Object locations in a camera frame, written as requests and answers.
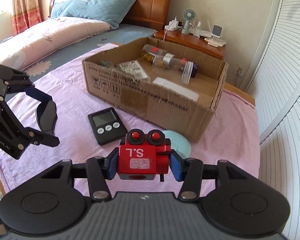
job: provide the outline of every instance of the open cardboard box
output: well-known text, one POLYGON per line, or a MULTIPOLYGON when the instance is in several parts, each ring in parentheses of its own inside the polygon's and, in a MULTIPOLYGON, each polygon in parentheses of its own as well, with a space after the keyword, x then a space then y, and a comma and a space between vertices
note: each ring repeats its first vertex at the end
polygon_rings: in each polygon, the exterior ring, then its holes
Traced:
POLYGON ((200 140, 217 108, 228 68, 224 61, 201 51, 154 38, 137 39, 99 52, 83 60, 82 66, 89 93, 160 127, 174 130, 192 142, 200 140), (160 76, 181 85, 181 73, 165 69, 153 72, 151 63, 141 58, 147 43, 199 65, 196 77, 191 78, 187 86, 199 94, 197 101, 152 83, 160 76), (100 65, 101 61, 112 61, 116 66, 135 59, 150 76, 150 83, 100 65))

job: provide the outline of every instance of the curtain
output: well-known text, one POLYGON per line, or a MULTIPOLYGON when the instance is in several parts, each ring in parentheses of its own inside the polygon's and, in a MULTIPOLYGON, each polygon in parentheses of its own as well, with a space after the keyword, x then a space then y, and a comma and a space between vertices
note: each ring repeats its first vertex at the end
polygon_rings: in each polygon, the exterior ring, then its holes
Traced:
POLYGON ((38 0, 12 0, 12 9, 12 25, 15 35, 42 22, 38 0))

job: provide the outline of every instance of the green desk fan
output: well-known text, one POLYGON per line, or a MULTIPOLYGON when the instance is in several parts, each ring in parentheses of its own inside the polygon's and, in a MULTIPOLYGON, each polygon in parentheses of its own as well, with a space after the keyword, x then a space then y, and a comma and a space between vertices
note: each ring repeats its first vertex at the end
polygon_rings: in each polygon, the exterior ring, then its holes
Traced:
POLYGON ((183 11, 183 18, 186 20, 186 23, 183 26, 181 33, 189 34, 189 25, 191 26, 191 28, 193 28, 193 24, 190 22, 193 22, 196 17, 197 13, 192 9, 186 9, 183 11))

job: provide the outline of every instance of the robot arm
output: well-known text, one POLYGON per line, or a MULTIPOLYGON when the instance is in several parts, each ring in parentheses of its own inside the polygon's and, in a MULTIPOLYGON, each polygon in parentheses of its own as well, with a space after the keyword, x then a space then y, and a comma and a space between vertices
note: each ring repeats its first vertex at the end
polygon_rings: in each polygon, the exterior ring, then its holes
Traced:
POLYGON ((0 65, 0 149, 19 159, 30 144, 58 146, 59 139, 54 136, 57 118, 57 108, 52 97, 36 89, 29 75, 0 65), (36 110, 41 131, 23 127, 4 100, 7 94, 20 92, 41 102, 36 110))

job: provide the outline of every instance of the pillow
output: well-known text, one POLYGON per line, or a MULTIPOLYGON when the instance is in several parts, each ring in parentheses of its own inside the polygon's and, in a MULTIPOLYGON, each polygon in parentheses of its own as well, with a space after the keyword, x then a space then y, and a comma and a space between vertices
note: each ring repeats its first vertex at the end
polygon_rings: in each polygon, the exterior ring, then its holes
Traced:
POLYGON ((100 20, 116 29, 136 0, 74 0, 61 16, 100 20))
POLYGON ((73 1, 74 0, 67 0, 64 2, 55 3, 52 7, 50 18, 60 17, 65 8, 67 8, 73 1))

